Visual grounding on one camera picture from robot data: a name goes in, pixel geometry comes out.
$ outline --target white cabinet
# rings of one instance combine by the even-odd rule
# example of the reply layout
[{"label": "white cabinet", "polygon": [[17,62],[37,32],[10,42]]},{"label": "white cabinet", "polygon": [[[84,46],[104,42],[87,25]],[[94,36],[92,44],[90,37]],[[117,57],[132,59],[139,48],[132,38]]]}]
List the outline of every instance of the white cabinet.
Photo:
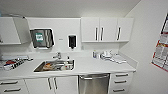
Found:
[{"label": "white cabinet", "polygon": [[110,74],[108,94],[127,94],[133,72]]},{"label": "white cabinet", "polygon": [[25,79],[30,94],[55,94],[51,78]]},{"label": "white cabinet", "polygon": [[117,18],[81,18],[82,42],[114,42]]},{"label": "white cabinet", "polygon": [[0,94],[28,94],[23,79],[0,81]]},{"label": "white cabinet", "polygon": [[100,42],[114,42],[117,18],[100,18]]},{"label": "white cabinet", "polygon": [[78,94],[78,76],[56,77],[56,94]]},{"label": "white cabinet", "polygon": [[129,41],[133,18],[81,18],[82,42]]},{"label": "white cabinet", "polygon": [[31,41],[28,22],[18,17],[0,17],[0,45]]},{"label": "white cabinet", "polygon": [[82,42],[98,42],[99,18],[81,18]]},{"label": "white cabinet", "polygon": [[25,79],[30,94],[78,94],[78,77]]},{"label": "white cabinet", "polygon": [[116,33],[117,42],[129,41],[132,31],[133,20],[134,20],[133,18],[118,19],[117,33]]}]

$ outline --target drawer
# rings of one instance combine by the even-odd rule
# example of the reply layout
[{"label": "drawer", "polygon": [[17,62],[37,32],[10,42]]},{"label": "drawer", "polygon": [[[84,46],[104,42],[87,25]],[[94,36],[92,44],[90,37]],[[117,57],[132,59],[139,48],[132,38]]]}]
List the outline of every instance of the drawer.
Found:
[{"label": "drawer", "polygon": [[26,86],[1,86],[0,94],[28,94]]},{"label": "drawer", "polygon": [[108,94],[127,94],[129,86],[117,86],[113,88],[109,88]]},{"label": "drawer", "polygon": [[110,74],[110,78],[132,78],[133,72]]},{"label": "drawer", "polygon": [[120,88],[120,87],[129,87],[131,84],[132,78],[118,78],[118,79],[110,79],[109,88]]},{"label": "drawer", "polygon": [[1,86],[16,86],[16,85],[25,85],[25,82],[23,79],[19,79],[19,80],[3,80],[0,81],[0,87]]}]

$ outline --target ceiling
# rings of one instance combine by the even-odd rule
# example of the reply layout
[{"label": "ceiling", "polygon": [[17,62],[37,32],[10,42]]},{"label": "ceiling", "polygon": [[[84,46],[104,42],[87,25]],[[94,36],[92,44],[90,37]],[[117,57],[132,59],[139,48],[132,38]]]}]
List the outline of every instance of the ceiling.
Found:
[{"label": "ceiling", "polygon": [[124,17],[140,0],[0,0],[2,14],[26,17]]}]

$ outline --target faucet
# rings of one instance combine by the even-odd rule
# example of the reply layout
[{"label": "faucet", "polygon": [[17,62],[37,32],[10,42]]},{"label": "faucet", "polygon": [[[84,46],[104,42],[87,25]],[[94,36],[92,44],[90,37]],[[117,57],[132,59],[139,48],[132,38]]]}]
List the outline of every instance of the faucet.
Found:
[{"label": "faucet", "polygon": [[54,56],[53,58],[58,58],[58,59],[61,59],[61,53],[58,52],[56,56]]}]

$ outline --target dishwasher handle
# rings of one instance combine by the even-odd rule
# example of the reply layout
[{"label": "dishwasher handle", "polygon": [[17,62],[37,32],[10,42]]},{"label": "dishwasher handle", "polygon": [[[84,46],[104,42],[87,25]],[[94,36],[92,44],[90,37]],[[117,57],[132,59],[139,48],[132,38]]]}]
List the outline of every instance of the dishwasher handle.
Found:
[{"label": "dishwasher handle", "polygon": [[92,80],[92,79],[101,79],[101,78],[107,78],[109,77],[109,74],[107,74],[106,76],[99,76],[99,77],[82,77],[82,76],[79,76],[81,79],[84,79],[84,80]]}]

